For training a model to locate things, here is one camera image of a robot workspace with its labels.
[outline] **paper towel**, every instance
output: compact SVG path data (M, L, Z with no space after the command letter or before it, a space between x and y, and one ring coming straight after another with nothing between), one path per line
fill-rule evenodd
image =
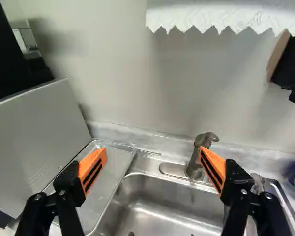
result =
M147 0L146 26L152 32L173 27L201 33L229 26L236 34L251 27L257 34L272 29L278 36L287 29L295 36L295 0Z

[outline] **backsplash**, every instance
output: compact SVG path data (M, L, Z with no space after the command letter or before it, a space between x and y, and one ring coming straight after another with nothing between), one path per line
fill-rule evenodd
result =
M223 142L295 152L295 104L266 81L271 30L153 34L145 0L20 4L87 120L188 137L214 131Z

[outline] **stainless steel sink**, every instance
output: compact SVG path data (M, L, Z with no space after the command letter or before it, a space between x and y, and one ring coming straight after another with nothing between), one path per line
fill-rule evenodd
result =
M224 205L207 181L192 181L161 174L163 162L139 152L95 229L103 236L219 236ZM295 216L278 182L266 181L267 191L284 203L295 235Z
M102 218L105 236L210 236L223 223L217 194L140 173L124 178L111 204Z

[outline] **gray countertop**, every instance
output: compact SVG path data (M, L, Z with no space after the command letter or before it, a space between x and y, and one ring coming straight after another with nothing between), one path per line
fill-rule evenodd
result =
M164 161L175 160L178 156L188 161L192 154L193 140L189 138L98 122L89 123L88 127L95 138L151 151ZM249 173L255 172L279 180L295 212L295 190L283 178L286 167L295 161L295 153L226 143L214 143L211 149L225 159L234 159ZM13 229L0 229L0 236L11 235L14 235ZM61 232L57 226L52 225L50 235L61 235Z

